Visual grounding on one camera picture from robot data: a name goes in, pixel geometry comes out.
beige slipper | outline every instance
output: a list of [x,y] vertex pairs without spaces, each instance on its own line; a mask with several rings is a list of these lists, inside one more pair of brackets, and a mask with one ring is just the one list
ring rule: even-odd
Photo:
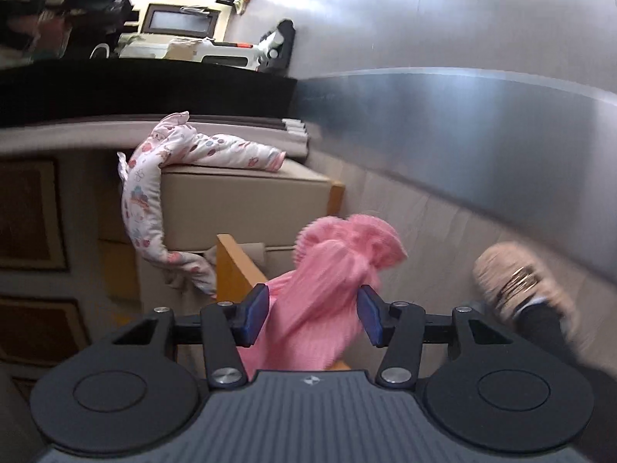
[[528,248],[516,242],[495,244],[477,259],[473,275],[487,302],[504,322],[516,317],[533,297],[543,297],[565,319],[568,338],[574,338],[579,315],[572,298]]

silver screw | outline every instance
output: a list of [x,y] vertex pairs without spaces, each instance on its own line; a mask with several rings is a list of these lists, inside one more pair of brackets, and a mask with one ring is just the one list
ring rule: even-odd
[[234,367],[221,367],[212,373],[212,379],[219,385],[229,385],[242,379],[242,373]]
[[408,382],[411,379],[411,373],[402,367],[388,367],[381,371],[381,379],[393,385]]

wooden floor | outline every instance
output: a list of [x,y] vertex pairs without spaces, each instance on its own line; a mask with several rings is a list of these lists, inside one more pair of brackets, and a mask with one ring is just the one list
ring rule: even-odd
[[[427,312],[449,314],[453,306],[479,299],[471,277],[476,258],[495,242],[516,239],[533,248],[575,298],[582,317],[577,343],[582,356],[617,375],[617,287],[492,220],[414,186],[315,150],[307,165],[346,185],[342,216],[368,213],[399,232],[409,258],[382,272],[380,293],[386,301],[415,302]],[[363,334],[343,358],[352,368],[374,373],[383,353]],[[444,354],[442,345],[425,345],[421,374],[432,373]]]

pink cloth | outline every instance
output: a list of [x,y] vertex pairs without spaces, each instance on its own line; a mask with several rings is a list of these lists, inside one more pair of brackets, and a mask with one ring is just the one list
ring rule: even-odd
[[257,369],[324,370],[362,330],[356,293],[379,289],[377,270],[407,257],[396,231],[381,219],[317,219],[295,243],[296,270],[268,282],[270,313],[257,342],[239,348],[249,377]]

